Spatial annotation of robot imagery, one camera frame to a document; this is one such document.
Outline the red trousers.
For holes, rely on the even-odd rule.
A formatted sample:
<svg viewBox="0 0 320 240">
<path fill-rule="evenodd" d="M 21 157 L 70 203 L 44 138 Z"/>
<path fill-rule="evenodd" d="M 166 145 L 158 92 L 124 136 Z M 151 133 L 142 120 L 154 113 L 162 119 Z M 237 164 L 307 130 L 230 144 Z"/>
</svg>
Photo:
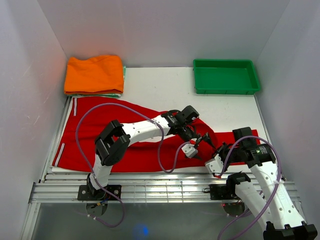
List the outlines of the red trousers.
<svg viewBox="0 0 320 240">
<path fill-rule="evenodd" d="M 143 118 L 135 110 L 149 118 L 161 112 L 127 101 L 100 97 L 79 97 L 72 100 L 72 107 L 52 165 L 72 171 L 90 172 L 89 165 L 95 162 L 95 139 L 112 120 L 120 123 L 135 123 Z M 176 150 L 183 143 L 179 136 L 167 136 L 162 146 L 158 142 L 138 142 L 126 151 L 123 159 L 112 167 L 114 173 L 160 172 L 188 167 L 203 167 L 212 155 L 202 153 L 203 160 L 187 158 Z"/>
</svg>

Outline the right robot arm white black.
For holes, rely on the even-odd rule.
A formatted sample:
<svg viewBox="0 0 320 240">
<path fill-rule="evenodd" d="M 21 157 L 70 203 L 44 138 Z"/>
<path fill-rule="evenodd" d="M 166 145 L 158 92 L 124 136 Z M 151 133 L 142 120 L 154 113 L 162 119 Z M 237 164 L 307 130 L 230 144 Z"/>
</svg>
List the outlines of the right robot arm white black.
<svg viewBox="0 0 320 240">
<path fill-rule="evenodd" d="M 244 172 L 228 176 L 226 194 L 240 198 L 253 214 L 249 228 L 258 223 L 265 240 L 314 240 L 318 231 L 305 219 L 293 204 L 284 182 L 281 180 L 282 166 L 275 148 L 266 140 L 257 143 L 258 136 L 250 127 L 233 130 L 235 143 L 223 144 L 209 164 L 214 177 L 221 177 L 229 163 L 245 163 L 259 183 L 261 193 L 254 188 Z"/>
</svg>

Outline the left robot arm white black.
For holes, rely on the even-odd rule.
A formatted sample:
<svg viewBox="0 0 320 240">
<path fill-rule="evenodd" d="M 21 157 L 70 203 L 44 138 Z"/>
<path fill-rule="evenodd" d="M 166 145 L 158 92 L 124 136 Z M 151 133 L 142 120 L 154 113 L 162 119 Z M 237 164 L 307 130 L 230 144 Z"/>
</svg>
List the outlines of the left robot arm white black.
<svg viewBox="0 0 320 240">
<path fill-rule="evenodd" d="M 216 148 L 210 134 L 197 132 L 193 124 L 198 117 L 199 113 L 188 105 L 182 111 L 170 110 L 135 123 L 112 120 L 94 141 L 93 172 L 86 180 L 88 193 L 95 200 L 102 199 L 113 165 L 125 156 L 129 146 L 144 140 L 175 135 L 184 141 L 180 150 L 187 158 L 200 159 L 202 153 L 212 155 Z"/>
</svg>

